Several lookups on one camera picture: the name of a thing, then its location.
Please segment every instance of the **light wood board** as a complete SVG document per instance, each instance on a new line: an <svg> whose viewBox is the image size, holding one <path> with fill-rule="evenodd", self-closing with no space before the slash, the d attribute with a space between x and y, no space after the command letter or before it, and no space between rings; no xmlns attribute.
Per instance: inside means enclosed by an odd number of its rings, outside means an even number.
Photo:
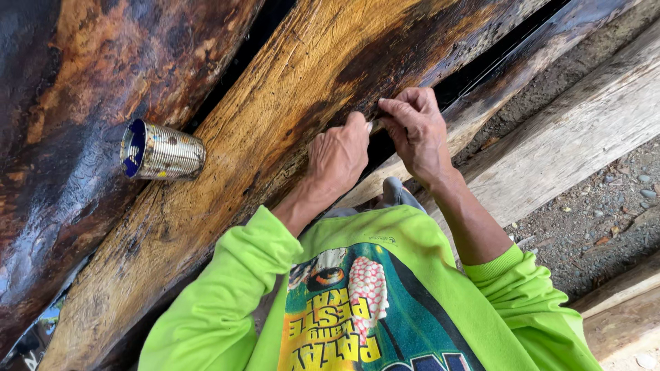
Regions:
<svg viewBox="0 0 660 371"><path fill-rule="evenodd" d="M660 134L660 23L460 168L505 226ZM416 197L446 228L424 191ZM451 233L444 229L447 237Z"/></svg>
<svg viewBox="0 0 660 371"><path fill-rule="evenodd" d="M584 321L589 349L599 362L660 345L660 287Z"/></svg>
<svg viewBox="0 0 660 371"><path fill-rule="evenodd" d="M648 257L570 307L577 310L582 318L589 318L657 287L660 287L660 253Z"/></svg>

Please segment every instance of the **ribbed tin can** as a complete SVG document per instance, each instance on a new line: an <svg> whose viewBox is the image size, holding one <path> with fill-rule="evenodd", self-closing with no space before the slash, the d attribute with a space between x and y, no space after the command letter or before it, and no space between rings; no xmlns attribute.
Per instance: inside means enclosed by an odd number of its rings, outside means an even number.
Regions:
<svg viewBox="0 0 660 371"><path fill-rule="evenodd" d="M136 119L121 140L121 168L131 179L194 180L206 161L199 138Z"/></svg>

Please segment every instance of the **sweatshirt sleeve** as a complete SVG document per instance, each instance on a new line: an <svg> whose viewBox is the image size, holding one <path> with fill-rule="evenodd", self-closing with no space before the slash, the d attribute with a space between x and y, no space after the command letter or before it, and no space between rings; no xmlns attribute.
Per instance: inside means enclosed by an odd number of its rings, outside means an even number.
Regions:
<svg viewBox="0 0 660 371"><path fill-rule="evenodd" d="M299 253L298 240L264 206L229 229L151 329L139 370L243 370L257 340L250 314Z"/></svg>
<svg viewBox="0 0 660 371"><path fill-rule="evenodd" d="M535 261L514 244L491 262L464 268L540 370L601 370L587 347L582 317L559 306L568 297Z"/></svg>

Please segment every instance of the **wooden log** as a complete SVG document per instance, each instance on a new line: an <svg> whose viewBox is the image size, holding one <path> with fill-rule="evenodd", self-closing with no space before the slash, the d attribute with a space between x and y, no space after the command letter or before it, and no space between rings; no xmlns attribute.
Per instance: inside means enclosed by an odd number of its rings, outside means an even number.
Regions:
<svg viewBox="0 0 660 371"><path fill-rule="evenodd" d="M262 2L39 0L2 10L0 40L11 42L0 50L0 356L145 186L120 175L125 123L185 124Z"/></svg>
<svg viewBox="0 0 660 371"><path fill-rule="evenodd" d="M460 168L505 226L660 134L660 23ZM451 233L432 197L416 194Z"/></svg>
<svg viewBox="0 0 660 371"><path fill-rule="evenodd" d="M584 321L589 349L599 362L660 343L660 287L604 310Z"/></svg>
<svg viewBox="0 0 660 371"><path fill-rule="evenodd" d="M447 144L455 155L477 131L540 71L592 32L641 0L571 0L512 50L474 90L442 114L448 124ZM412 178L397 154L348 192L335 207L354 207L383 193L383 181Z"/></svg>
<svg viewBox="0 0 660 371"><path fill-rule="evenodd" d="M657 287L660 287L660 253L648 257L570 307L586 319Z"/></svg>
<svg viewBox="0 0 660 371"><path fill-rule="evenodd" d="M78 275L42 367L93 369L215 240L303 173L306 143L379 97L429 86L546 0L299 1L195 133L192 184L151 183Z"/></svg>

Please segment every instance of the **sweatshirt cuff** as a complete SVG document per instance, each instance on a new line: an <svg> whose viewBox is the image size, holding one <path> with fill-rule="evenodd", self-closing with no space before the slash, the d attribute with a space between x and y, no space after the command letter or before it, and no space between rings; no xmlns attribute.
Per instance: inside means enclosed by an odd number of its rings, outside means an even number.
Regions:
<svg viewBox="0 0 660 371"><path fill-rule="evenodd" d="M264 205L260 205L245 226L250 232L258 234L266 232L271 243L286 247L291 256L302 253L302 246L297 238L293 237L285 225L271 213Z"/></svg>
<svg viewBox="0 0 660 371"><path fill-rule="evenodd" d="M523 252L516 244L513 244L495 260L479 265L464 265L463 268L472 282L479 283L503 275L522 261Z"/></svg>

